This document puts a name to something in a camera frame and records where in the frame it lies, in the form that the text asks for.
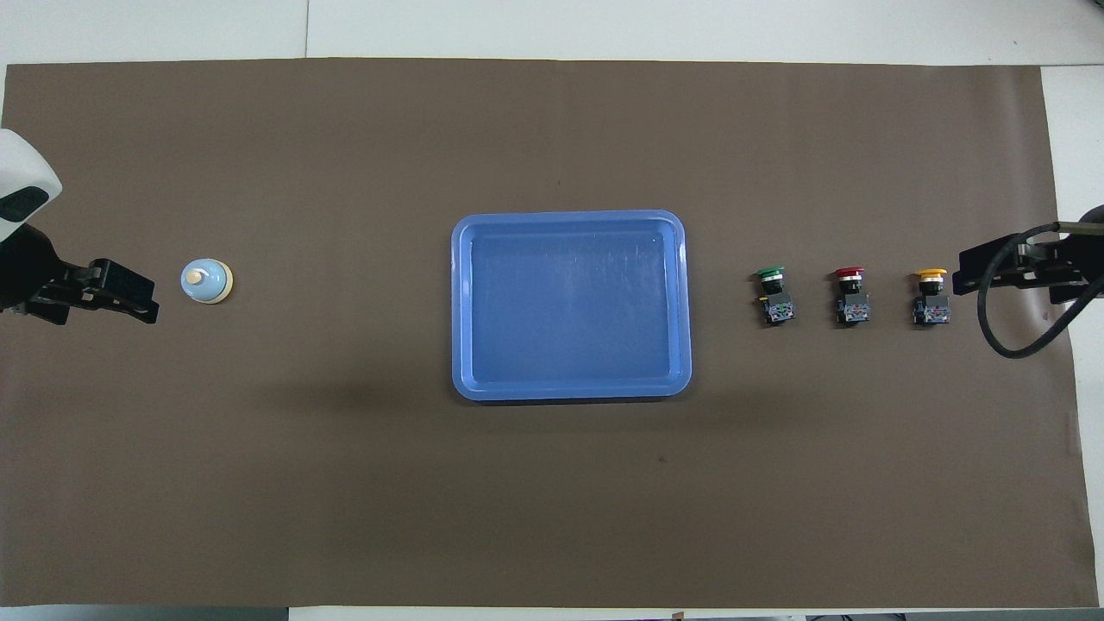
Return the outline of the red push button switch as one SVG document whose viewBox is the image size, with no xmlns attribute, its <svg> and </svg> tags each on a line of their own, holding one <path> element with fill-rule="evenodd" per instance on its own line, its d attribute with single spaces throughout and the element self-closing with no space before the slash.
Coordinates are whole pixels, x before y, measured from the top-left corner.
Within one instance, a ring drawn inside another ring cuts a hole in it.
<svg viewBox="0 0 1104 621">
<path fill-rule="evenodd" d="M 863 267 L 840 267 L 834 272 L 837 278 L 837 322 L 845 327 L 870 322 L 870 295 L 864 288 Z"/>
</svg>

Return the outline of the blue plastic tray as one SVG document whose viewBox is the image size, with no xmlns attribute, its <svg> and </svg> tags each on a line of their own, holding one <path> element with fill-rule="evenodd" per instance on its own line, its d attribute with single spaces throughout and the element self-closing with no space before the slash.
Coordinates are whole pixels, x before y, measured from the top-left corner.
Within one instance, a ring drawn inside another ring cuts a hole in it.
<svg viewBox="0 0 1104 621">
<path fill-rule="evenodd" d="M 452 380 L 474 402 L 670 398 L 693 377 L 687 236 L 667 210 L 466 215 Z"/>
</svg>

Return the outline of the green push button switch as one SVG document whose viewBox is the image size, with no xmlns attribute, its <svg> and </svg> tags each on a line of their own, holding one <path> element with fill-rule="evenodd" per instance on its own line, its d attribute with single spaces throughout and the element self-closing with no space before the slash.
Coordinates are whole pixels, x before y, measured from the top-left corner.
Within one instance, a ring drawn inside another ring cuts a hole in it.
<svg viewBox="0 0 1104 621">
<path fill-rule="evenodd" d="M 764 319 L 769 326 L 777 326 L 782 323 L 793 322 L 795 318 L 795 303 L 790 291 L 787 288 L 785 267 L 774 265 L 756 272 L 761 294 L 758 303 L 762 307 Z"/>
</svg>

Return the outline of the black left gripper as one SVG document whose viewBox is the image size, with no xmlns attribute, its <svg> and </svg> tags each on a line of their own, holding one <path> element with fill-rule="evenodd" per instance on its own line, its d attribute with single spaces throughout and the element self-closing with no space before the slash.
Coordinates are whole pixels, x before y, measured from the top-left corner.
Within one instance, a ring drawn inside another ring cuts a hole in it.
<svg viewBox="0 0 1104 621">
<path fill-rule="evenodd" d="M 160 305 L 153 299 L 153 280 L 106 257 L 92 260 L 86 267 L 68 263 L 59 257 L 51 241 L 39 229 L 30 224 L 17 227 L 12 235 L 0 241 L 0 305 L 15 305 L 28 299 L 26 315 L 64 326 L 68 322 L 70 306 L 51 299 L 31 299 L 51 284 L 79 295 L 91 292 L 118 299 L 138 322 L 155 323 L 159 315 Z"/>
</svg>

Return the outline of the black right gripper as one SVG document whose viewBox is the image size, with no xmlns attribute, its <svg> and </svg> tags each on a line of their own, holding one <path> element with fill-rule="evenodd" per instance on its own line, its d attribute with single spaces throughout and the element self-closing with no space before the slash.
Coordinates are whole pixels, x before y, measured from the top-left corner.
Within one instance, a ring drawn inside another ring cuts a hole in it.
<svg viewBox="0 0 1104 621">
<path fill-rule="evenodd" d="M 1078 299 L 1092 280 L 1104 275 L 1104 223 L 1057 223 L 1054 232 L 1061 239 L 1037 242 L 1029 236 L 1017 243 L 998 260 L 990 285 L 1045 287 L 1052 305 Z M 965 296 L 976 292 L 990 260 L 1012 239 L 998 236 L 959 252 L 958 270 L 951 275 L 953 293 Z"/>
</svg>

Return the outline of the yellow push button switch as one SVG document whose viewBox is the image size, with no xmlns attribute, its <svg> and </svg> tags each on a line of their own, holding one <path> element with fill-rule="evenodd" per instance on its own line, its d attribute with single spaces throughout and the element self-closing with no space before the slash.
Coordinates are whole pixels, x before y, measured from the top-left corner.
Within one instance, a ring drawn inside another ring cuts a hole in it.
<svg viewBox="0 0 1104 621">
<path fill-rule="evenodd" d="M 944 291 L 947 271 L 926 269 L 919 270 L 913 275 L 919 287 L 919 296 L 913 299 L 914 325 L 928 329 L 951 322 L 949 296 Z"/>
</svg>

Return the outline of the light blue desk bell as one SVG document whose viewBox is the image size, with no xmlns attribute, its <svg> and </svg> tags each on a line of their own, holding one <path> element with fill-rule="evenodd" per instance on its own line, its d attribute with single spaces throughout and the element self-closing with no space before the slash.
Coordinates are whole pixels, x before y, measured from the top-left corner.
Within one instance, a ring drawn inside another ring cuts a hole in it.
<svg viewBox="0 0 1104 621">
<path fill-rule="evenodd" d="M 179 283 L 188 298 L 205 305 L 216 305 L 229 298 L 235 278 L 229 264 L 212 257 L 201 257 L 185 263 Z"/>
</svg>

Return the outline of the brown table mat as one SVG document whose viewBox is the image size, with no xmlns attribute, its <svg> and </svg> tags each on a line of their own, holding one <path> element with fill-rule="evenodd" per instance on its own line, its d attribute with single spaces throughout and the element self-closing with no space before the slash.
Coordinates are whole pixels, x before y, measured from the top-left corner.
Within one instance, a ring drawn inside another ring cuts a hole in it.
<svg viewBox="0 0 1104 621">
<path fill-rule="evenodd" d="M 12 66 L 3 123 L 64 185 L 34 225 L 160 316 L 0 315 L 0 606 L 1096 606 L 1068 339 L 910 313 L 1057 215 L 1036 67 Z M 683 392 L 461 397 L 461 217 L 634 209 L 684 224 Z"/>
</svg>

